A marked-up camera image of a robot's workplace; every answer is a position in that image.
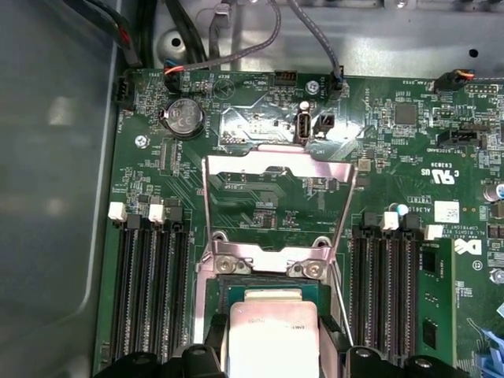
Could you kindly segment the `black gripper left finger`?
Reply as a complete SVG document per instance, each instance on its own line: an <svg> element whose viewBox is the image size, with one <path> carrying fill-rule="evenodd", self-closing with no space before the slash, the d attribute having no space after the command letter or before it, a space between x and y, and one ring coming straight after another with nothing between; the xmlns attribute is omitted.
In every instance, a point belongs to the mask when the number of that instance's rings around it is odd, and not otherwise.
<svg viewBox="0 0 504 378"><path fill-rule="evenodd" d="M228 335L228 315L213 316L203 344L193 344L181 355L162 363L156 354L135 352L128 354L97 373L97 377L167 377L200 378L226 377L221 367L225 337Z"/></svg>

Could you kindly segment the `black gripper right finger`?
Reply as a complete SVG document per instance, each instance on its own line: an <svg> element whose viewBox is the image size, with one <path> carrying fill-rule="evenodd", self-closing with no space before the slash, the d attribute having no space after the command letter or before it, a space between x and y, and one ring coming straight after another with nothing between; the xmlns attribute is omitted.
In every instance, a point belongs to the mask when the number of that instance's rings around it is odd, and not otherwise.
<svg viewBox="0 0 504 378"><path fill-rule="evenodd" d="M394 365L380 352L365 346L351 346L332 317L319 318L319 376L348 378L379 377L466 377L467 373L427 355L407 358Z"/></svg>

